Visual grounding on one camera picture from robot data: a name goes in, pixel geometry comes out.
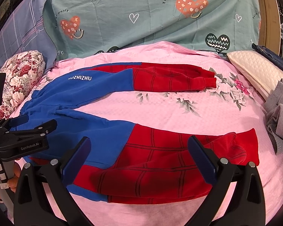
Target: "floral pillow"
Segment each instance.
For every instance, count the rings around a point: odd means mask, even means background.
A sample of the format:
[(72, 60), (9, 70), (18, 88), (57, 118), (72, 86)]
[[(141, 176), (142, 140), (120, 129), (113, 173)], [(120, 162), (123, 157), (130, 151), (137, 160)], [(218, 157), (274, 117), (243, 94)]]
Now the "floral pillow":
[(0, 73), (6, 73), (0, 119), (8, 118), (23, 102), (42, 77), (44, 70), (43, 56), (37, 50), (16, 54), (4, 63), (0, 69)]

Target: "cream quilted pillow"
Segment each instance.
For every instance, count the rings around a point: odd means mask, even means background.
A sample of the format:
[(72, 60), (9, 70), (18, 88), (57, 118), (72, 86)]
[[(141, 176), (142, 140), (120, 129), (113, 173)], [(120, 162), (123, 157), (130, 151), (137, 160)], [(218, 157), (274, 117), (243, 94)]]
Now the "cream quilted pillow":
[(283, 78), (283, 71), (256, 51), (236, 51), (227, 56), (265, 100)]

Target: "gray handle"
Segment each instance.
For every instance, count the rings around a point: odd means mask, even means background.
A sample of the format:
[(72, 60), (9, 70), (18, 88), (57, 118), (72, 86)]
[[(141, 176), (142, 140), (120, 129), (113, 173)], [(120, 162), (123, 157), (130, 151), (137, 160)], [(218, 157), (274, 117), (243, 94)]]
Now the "gray handle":
[[(15, 164), (15, 161), (3, 162), (3, 167), (4, 167), (4, 170), (5, 170), (5, 173), (6, 173), (6, 176), (7, 176), (8, 179), (15, 176), (15, 174), (14, 174), (14, 164)], [(2, 178), (6, 177), (4, 172), (3, 172), (4, 170), (2, 170), (0, 172), (0, 176)], [(3, 203), (5, 204), (6, 208), (8, 209), (9, 215), (11, 215), (11, 217), (13, 217), (14, 216), (14, 203), (11, 201), (10, 197), (8, 196), (8, 194), (5, 190), (6, 188), (8, 188), (7, 184), (2, 183), (2, 180), (0, 178), (0, 198), (3, 201)]]

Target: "white heart outline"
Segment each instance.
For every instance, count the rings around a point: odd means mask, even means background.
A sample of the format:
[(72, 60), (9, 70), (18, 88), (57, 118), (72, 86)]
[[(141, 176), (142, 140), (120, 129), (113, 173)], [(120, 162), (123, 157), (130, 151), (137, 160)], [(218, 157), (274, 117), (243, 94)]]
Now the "white heart outline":
[[(133, 22), (133, 20), (131, 19), (131, 15), (133, 15), (133, 18), (135, 18), (135, 16), (137, 15), (137, 18), (135, 19), (135, 21)], [(137, 14), (133, 14), (133, 13), (131, 13), (131, 14), (129, 14), (129, 19), (131, 20), (131, 22), (133, 23), (133, 24), (135, 24), (135, 22), (137, 21), (137, 19), (139, 18), (139, 13), (137, 13)]]
[(239, 23), (242, 20), (242, 16), (239, 16), (238, 14), (236, 14), (236, 20)]

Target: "red fabric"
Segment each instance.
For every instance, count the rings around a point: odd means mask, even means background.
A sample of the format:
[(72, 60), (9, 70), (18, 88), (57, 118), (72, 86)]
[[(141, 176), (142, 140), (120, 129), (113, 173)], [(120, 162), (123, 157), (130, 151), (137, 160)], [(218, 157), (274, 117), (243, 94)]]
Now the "red fabric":
[(189, 64), (107, 65), (88, 70), (116, 73), (125, 69), (133, 69), (133, 85), (136, 91), (181, 92), (216, 88), (214, 72)]
[[(211, 185), (205, 183), (187, 150), (190, 136), (136, 124), (112, 167), (102, 170), (83, 165), (74, 184), (108, 195), (109, 202), (124, 204), (161, 204), (207, 195)], [(259, 165), (254, 129), (196, 137), (219, 158), (226, 157), (233, 164), (253, 161)]]

